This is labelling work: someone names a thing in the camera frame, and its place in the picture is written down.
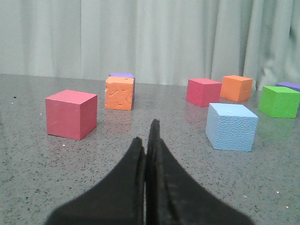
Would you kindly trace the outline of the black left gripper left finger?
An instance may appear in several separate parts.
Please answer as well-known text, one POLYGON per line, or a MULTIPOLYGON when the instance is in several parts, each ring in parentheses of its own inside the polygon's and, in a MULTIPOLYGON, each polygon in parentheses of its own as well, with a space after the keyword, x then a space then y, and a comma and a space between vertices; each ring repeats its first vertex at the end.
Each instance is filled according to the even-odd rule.
POLYGON ((48 225, 142 225, 146 156, 135 138, 113 170, 83 195, 58 207, 48 225))

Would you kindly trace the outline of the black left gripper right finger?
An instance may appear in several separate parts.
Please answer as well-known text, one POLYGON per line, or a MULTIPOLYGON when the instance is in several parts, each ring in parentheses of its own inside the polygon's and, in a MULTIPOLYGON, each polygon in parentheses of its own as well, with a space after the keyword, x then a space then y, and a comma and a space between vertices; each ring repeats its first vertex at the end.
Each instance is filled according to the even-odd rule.
POLYGON ((217 199, 179 164, 160 138, 154 119, 146 163, 148 225, 252 225, 245 214, 217 199))

